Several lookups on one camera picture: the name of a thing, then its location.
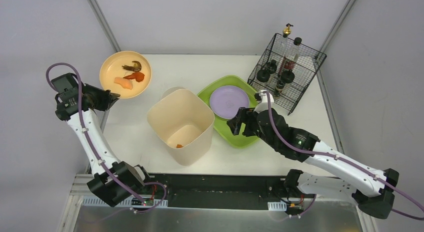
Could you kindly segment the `dark vinegar bottle red label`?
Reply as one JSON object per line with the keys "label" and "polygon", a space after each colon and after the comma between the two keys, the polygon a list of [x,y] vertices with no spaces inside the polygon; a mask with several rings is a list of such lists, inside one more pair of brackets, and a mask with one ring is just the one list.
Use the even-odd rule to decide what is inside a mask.
{"label": "dark vinegar bottle red label", "polygon": [[302,42],[302,39],[300,37],[296,37],[293,41],[293,45],[284,53],[281,67],[278,72],[279,77],[282,77],[282,75],[285,73],[292,72],[300,56],[301,42]]}

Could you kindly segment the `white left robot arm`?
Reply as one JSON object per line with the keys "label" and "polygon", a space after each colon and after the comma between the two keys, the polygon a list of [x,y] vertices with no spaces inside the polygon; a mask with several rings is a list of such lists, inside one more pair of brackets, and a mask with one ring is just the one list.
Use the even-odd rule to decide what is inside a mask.
{"label": "white left robot arm", "polygon": [[57,92],[56,116],[73,129],[89,159],[93,174],[87,183],[89,190],[111,207],[129,196],[143,201],[139,195],[144,187],[141,176],[113,153],[96,115],[97,110],[108,111],[120,95],[83,84],[73,73],[61,75],[50,83]]}

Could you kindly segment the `black-cap shaker bottle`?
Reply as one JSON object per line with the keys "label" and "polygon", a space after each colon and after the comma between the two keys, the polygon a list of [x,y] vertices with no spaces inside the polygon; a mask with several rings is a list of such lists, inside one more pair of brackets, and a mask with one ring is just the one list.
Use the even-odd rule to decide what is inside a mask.
{"label": "black-cap shaker bottle", "polygon": [[270,71],[268,69],[260,69],[256,74],[256,80],[260,83],[267,83],[270,79]]}

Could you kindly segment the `green plastic tub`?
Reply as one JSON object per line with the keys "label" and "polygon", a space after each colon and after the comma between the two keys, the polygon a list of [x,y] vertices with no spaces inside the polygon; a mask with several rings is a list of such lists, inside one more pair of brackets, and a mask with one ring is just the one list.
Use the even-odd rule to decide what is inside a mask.
{"label": "green plastic tub", "polygon": [[[210,107],[210,96],[211,94],[218,89],[219,87],[232,85],[241,88],[244,92],[247,93],[249,97],[249,107],[255,108],[257,106],[257,101],[254,97],[254,94],[257,92],[254,88],[248,85],[244,80],[236,75],[224,76],[215,82],[211,83],[205,87],[201,92],[198,93],[198,97]],[[231,134],[230,128],[227,125],[228,119],[223,119],[215,115],[214,120],[214,129],[233,147],[235,148],[245,148],[255,143],[259,138],[255,136],[246,137],[242,135],[242,132],[245,128],[245,125],[242,124],[240,133],[236,136]]]}

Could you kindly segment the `white powder shaker bottle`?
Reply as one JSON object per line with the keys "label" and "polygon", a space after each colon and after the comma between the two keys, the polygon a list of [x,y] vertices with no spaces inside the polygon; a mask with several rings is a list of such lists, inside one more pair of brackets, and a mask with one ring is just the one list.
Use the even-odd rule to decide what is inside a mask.
{"label": "white powder shaker bottle", "polygon": [[277,61],[272,59],[271,61],[268,61],[265,65],[264,65],[265,70],[269,73],[269,74],[274,74],[277,71]]}

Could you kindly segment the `black wire basket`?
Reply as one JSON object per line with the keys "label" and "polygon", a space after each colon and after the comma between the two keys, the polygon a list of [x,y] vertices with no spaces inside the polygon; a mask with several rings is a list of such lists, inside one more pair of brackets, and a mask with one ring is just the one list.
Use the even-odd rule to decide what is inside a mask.
{"label": "black wire basket", "polygon": [[303,43],[294,44],[287,38],[282,45],[282,35],[276,33],[247,83],[255,90],[268,90],[275,104],[292,114],[320,70],[327,55]]}

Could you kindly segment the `beige plastic bin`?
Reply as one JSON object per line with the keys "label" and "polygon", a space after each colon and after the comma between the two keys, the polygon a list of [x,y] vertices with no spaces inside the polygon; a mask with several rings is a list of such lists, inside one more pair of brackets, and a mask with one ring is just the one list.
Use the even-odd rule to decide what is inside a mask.
{"label": "beige plastic bin", "polygon": [[215,115],[188,89],[180,89],[156,103],[147,122],[168,153],[182,166],[198,161],[212,144]]}

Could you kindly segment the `yellow plastic plate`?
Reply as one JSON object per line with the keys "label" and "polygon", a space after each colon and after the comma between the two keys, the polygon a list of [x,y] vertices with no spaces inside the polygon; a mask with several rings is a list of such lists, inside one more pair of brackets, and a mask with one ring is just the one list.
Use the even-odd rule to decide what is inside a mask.
{"label": "yellow plastic plate", "polygon": [[[133,65],[132,61],[139,61],[142,65],[140,71],[145,75],[142,82],[131,80],[133,89],[123,89],[120,85],[114,83],[116,77],[124,78],[134,73],[122,68],[122,65]],[[140,95],[150,84],[152,78],[152,68],[149,61],[141,54],[134,51],[121,51],[109,56],[102,64],[99,72],[99,81],[104,90],[110,90],[113,93],[120,94],[121,99],[129,99]]]}

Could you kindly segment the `purple plastic plate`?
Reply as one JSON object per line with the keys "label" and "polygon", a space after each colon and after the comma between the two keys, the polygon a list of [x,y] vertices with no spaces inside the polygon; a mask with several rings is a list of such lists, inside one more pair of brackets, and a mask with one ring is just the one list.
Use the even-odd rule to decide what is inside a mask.
{"label": "purple plastic plate", "polygon": [[226,85],[216,89],[209,98],[209,105],[215,115],[232,119],[240,107],[249,107],[250,100],[241,88]]}

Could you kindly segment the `small pepper jar black cap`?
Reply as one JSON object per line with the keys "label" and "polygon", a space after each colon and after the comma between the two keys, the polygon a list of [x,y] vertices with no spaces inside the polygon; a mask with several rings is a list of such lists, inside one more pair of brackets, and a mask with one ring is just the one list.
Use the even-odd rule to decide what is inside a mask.
{"label": "small pepper jar black cap", "polygon": [[285,87],[285,83],[282,80],[278,80],[274,86],[273,93],[275,98],[280,97],[283,89]]}

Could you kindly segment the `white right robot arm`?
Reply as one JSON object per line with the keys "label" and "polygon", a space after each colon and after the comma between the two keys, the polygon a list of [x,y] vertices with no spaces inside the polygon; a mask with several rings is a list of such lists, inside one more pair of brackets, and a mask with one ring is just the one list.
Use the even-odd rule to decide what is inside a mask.
{"label": "white right robot arm", "polygon": [[347,163],[348,157],[334,150],[318,136],[290,127],[283,116],[272,109],[260,113],[241,107],[226,123],[233,135],[256,136],[284,157],[313,165],[331,173],[321,177],[291,169],[283,182],[289,192],[319,194],[350,202],[365,214],[387,219],[394,204],[393,187],[399,173],[393,169],[378,170]]}

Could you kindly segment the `speckled seasoning shaker bottle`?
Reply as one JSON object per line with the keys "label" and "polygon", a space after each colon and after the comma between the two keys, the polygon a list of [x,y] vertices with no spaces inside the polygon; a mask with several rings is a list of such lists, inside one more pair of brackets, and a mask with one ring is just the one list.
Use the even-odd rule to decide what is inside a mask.
{"label": "speckled seasoning shaker bottle", "polygon": [[285,84],[291,84],[295,79],[295,74],[292,70],[285,70],[281,73],[280,80],[282,80]]}

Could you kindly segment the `clear oil bottle gold spout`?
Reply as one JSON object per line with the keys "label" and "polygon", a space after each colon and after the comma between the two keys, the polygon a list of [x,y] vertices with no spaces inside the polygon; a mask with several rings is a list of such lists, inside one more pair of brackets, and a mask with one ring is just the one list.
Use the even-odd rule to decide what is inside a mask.
{"label": "clear oil bottle gold spout", "polygon": [[292,27],[294,25],[291,23],[287,23],[285,28],[282,30],[281,36],[274,42],[274,52],[280,56],[283,56],[286,49],[287,49],[287,45],[288,45],[288,36],[291,34],[292,32]]}

